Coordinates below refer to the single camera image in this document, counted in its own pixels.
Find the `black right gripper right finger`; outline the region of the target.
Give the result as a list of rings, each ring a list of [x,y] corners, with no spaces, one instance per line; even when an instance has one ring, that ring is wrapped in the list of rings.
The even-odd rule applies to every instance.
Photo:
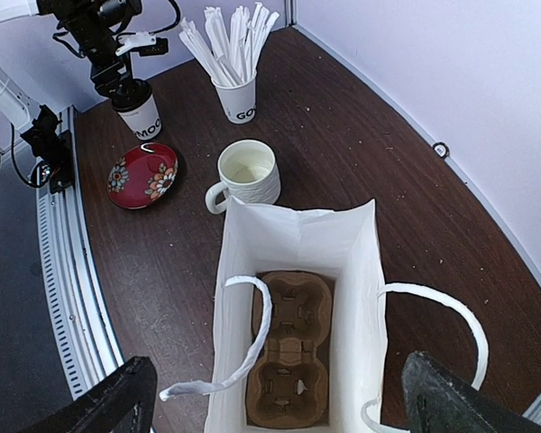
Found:
[[[402,385],[412,432],[541,432],[541,425],[496,404],[425,352],[408,356]]]

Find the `cup of white straws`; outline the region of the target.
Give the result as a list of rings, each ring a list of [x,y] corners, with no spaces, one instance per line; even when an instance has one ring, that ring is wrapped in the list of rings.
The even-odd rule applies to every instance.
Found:
[[[204,16],[204,32],[183,19],[179,38],[210,77],[227,120],[246,124],[256,115],[262,48],[280,14],[257,2],[237,6],[229,22],[219,7],[206,7]]]

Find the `white ceramic mug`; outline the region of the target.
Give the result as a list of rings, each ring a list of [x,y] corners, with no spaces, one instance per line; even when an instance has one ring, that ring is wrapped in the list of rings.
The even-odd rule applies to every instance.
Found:
[[[244,139],[228,145],[217,160],[219,181],[205,195],[207,210],[220,215],[230,197],[244,203],[275,204],[281,193],[276,156],[269,145]]]

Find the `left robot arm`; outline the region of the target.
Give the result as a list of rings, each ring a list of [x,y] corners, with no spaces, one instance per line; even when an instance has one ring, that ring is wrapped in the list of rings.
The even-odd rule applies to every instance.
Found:
[[[90,62],[52,39],[60,19],[40,15],[27,1],[0,1],[0,66],[32,99],[59,112],[102,102],[90,79]]]

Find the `red floral plate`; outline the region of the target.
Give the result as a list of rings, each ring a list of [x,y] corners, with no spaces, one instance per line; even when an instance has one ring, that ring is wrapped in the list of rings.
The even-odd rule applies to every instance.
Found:
[[[107,195],[124,209],[148,207],[172,187],[178,168],[178,155],[168,145],[143,143],[113,164],[107,177]]]

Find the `black plastic cup lid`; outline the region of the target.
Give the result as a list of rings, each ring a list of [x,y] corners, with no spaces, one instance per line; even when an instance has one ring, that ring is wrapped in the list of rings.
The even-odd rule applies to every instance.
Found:
[[[142,106],[152,95],[148,81],[139,78],[121,84],[110,97],[112,108],[118,113],[133,111]]]

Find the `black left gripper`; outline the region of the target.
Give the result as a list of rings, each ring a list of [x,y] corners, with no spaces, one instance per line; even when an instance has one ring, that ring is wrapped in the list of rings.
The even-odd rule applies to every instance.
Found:
[[[102,97],[113,97],[116,93],[127,95],[138,88],[133,77],[130,53],[116,57],[105,65],[93,64],[90,79],[95,91]]]

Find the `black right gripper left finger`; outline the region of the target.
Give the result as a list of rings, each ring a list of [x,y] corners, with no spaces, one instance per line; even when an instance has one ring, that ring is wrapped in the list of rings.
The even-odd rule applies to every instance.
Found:
[[[72,404],[40,422],[41,432],[111,432],[130,418],[130,432],[149,432],[157,372],[148,356],[134,356]]]

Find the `white paper coffee cup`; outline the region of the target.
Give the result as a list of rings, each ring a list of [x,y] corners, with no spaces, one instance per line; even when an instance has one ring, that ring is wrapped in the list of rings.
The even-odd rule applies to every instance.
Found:
[[[118,111],[119,116],[141,141],[154,139],[162,130],[162,121],[154,99],[150,95],[147,100],[129,111]]]

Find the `brown paper bag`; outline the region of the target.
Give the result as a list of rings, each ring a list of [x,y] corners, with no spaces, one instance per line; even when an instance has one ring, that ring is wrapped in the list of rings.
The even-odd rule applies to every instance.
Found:
[[[489,346],[458,299],[385,281],[376,204],[297,211],[231,199],[215,286],[210,382],[178,382],[163,401],[209,399],[207,432],[380,432],[390,292],[456,311],[477,345],[480,388]]]

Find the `aluminium front rail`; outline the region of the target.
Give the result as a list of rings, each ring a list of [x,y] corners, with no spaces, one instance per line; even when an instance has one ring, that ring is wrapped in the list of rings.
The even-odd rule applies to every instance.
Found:
[[[41,270],[53,335],[75,400],[124,363],[88,238],[80,180],[36,191]]]

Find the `cardboard cup carrier tray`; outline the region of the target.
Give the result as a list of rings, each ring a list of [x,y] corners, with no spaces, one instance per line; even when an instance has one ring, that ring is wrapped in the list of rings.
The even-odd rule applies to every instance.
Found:
[[[260,273],[272,312],[247,378],[247,424],[302,429],[329,423],[330,338],[335,281],[302,271]]]

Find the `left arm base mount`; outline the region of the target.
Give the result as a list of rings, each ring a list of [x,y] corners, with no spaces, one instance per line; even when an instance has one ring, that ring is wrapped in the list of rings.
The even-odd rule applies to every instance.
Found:
[[[46,105],[39,108],[30,129],[21,133],[21,137],[30,144],[32,154],[50,167],[49,187],[55,194],[74,185],[72,134],[69,130],[58,134],[59,118]]]

